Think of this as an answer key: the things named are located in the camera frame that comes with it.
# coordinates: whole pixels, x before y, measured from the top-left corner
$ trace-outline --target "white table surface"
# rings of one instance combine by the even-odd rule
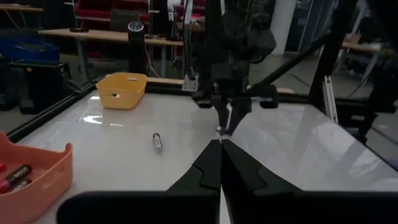
[[[64,200],[89,190],[167,190],[220,138],[217,124],[215,110],[185,96],[146,94],[134,110],[119,111],[103,109],[90,93],[19,142],[54,151],[74,145],[71,189],[34,223],[55,223]],[[309,105],[254,103],[231,140],[304,190],[398,190],[396,171]],[[220,223],[229,223],[223,195]]]

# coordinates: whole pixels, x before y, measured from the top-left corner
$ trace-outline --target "yellow basket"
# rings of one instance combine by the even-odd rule
[[[129,110],[136,107],[145,93],[147,77],[137,73],[114,73],[95,86],[105,108]]]

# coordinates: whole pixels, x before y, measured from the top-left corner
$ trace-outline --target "wooden table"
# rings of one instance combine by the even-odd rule
[[[24,12],[36,12],[36,13],[38,13],[38,15],[36,16],[37,24],[40,27],[39,29],[42,29],[42,17],[40,15],[41,12],[44,12],[44,10],[42,8],[24,7],[24,6],[10,6],[10,5],[7,5],[7,4],[0,4],[0,11],[1,10],[19,12],[21,17],[22,17],[22,19],[23,19],[23,21],[24,21],[25,27],[27,27],[27,26],[26,26],[25,17],[24,17],[23,13]]]
[[[0,5],[0,10],[18,11],[18,12],[44,12],[42,8],[23,7],[23,6],[7,6]]]
[[[184,80],[177,80],[177,79],[172,79],[172,78],[153,78],[153,77],[147,77],[147,82],[151,83],[165,83],[165,84],[176,84],[176,85],[183,85]],[[278,93],[291,93],[293,94],[294,91],[289,89],[289,88],[278,88]]]
[[[87,80],[91,80],[87,70],[87,56],[86,50],[83,45],[83,41],[86,40],[104,40],[111,42],[128,42],[128,34],[126,32],[114,32],[114,31],[103,31],[103,30],[89,30],[88,32],[70,32],[69,29],[55,29],[55,30],[41,30],[39,31],[42,35],[54,35],[59,37],[72,37],[76,40],[81,72],[87,77]],[[161,61],[161,73],[162,78],[166,77],[166,46],[183,46],[181,41],[169,41],[165,39],[146,39],[145,43],[148,45],[159,45],[162,46],[162,61]]]
[[[80,40],[105,40],[112,42],[128,42],[128,34],[126,32],[114,32],[103,30],[89,30],[88,32],[70,32],[69,29],[55,29],[55,30],[41,30],[43,35],[56,35],[61,37],[73,37]],[[169,41],[165,39],[146,39],[146,44],[149,45],[169,45],[169,46],[183,46],[182,41]]]
[[[378,49],[378,48],[375,48],[375,47],[372,47],[369,45],[356,44],[356,43],[350,43],[350,42],[343,42],[341,45],[341,48],[344,51],[341,54],[341,57],[337,61],[336,72],[339,72],[341,70],[341,66],[344,63],[345,58],[348,57],[348,54],[347,54],[348,49],[373,55],[372,59],[368,63],[368,66],[366,67],[366,70],[362,77],[361,82],[365,82],[365,80],[369,78],[369,75],[372,72],[377,61],[379,60],[380,55],[385,55],[385,54],[394,55],[394,51],[391,49]]]
[[[81,70],[83,73],[87,74],[86,69],[86,52],[82,45],[82,41],[85,40],[106,40],[112,42],[127,42],[127,33],[123,32],[113,32],[113,31],[102,31],[102,30],[90,30],[87,33],[74,33],[70,32],[69,29],[57,29],[57,30],[41,30],[39,31],[42,35],[56,35],[61,37],[72,37],[76,39],[78,46],[78,54],[80,58],[80,63],[82,64]],[[169,83],[169,84],[178,84],[183,85],[183,80],[169,79],[165,78],[165,46],[183,46],[181,41],[174,42],[162,39],[146,39],[146,44],[150,45],[161,45],[162,46],[162,78],[151,78],[147,77],[148,82],[157,82],[157,83]],[[287,88],[278,88],[279,93],[294,93],[293,90]]]

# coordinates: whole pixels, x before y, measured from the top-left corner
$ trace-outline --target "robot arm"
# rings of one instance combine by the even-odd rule
[[[255,93],[247,93],[250,64],[261,63],[276,47],[274,36],[269,30],[270,15],[264,12],[267,6],[274,7],[275,1],[229,0],[217,24],[214,14],[220,13],[219,3],[206,2],[206,21],[209,21],[207,17],[210,16],[212,24],[206,23],[207,58],[200,73],[202,88],[192,98],[201,108],[214,106],[220,122],[220,134],[232,135],[240,121],[251,112],[251,97],[271,97],[273,103],[261,105],[277,107],[275,86],[265,86]],[[227,127],[228,103],[232,111]]]

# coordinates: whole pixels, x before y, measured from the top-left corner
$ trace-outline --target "desk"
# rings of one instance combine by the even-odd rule
[[[72,37],[76,40],[81,72],[86,75],[87,80],[91,80],[87,70],[87,56],[83,41],[86,40],[105,40],[110,42],[128,42],[128,34],[125,32],[103,31],[103,30],[89,30],[86,33],[70,32],[69,29],[56,29],[56,30],[41,30],[39,34],[42,35],[55,35],[60,37]],[[168,41],[164,39],[146,39],[145,43],[148,45],[162,46],[162,61],[161,61],[161,77],[166,77],[166,46],[183,46],[181,41]]]
[[[215,110],[186,96],[145,94],[138,107],[103,109],[93,91],[19,144],[73,148],[73,183],[34,224],[53,224],[66,199],[90,190],[166,190],[211,139]],[[164,149],[156,153],[153,133]],[[230,138],[262,165],[303,190],[397,191],[398,173],[311,105],[252,104]],[[229,224],[221,195],[220,223]]]
[[[152,83],[166,83],[166,84],[176,84],[176,85],[183,85],[184,80],[176,80],[172,78],[152,78],[152,77],[147,77],[147,82],[152,82]],[[277,88],[278,93],[290,93],[294,94],[294,91],[289,89],[289,88]]]
[[[24,24],[26,27],[26,22],[25,22],[25,17],[23,12],[36,12],[36,13],[41,13],[44,12],[44,10],[42,8],[34,8],[34,7],[24,7],[24,6],[12,6],[12,5],[7,5],[7,4],[0,4],[0,11],[16,11],[19,12],[21,14],[22,19],[24,20]],[[37,15],[37,24],[40,28],[42,28],[42,18],[40,16],[40,14]]]
[[[341,57],[337,61],[337,66],[336,66],[336,72],[339,72],[341,70],[341,66],[344,63],[345,58],[347,57],[347,50],[348,49],[353,49],[359,52],[364,52],[367,54],[372,54],[372,59],[369,62],[368,66],[366,67],[366,71],[362,77],[361,82],[365,82],[366,79],[368,79],[370,73],[372,72],[374,66],[376,65],[377,61],[379,60],[380,55],[388,54],[388,55],[393,55],[394,51],[391,49],[377,49],[368,45],[363,45],[363,44],[355,44],[355,43],[349,43],[349,42],[343,42],[341,45],[341,48],[343,49],[343,53],[341,54]]]
[[[44,12],[42,8],[0,5],[0,10],[18,12]]]

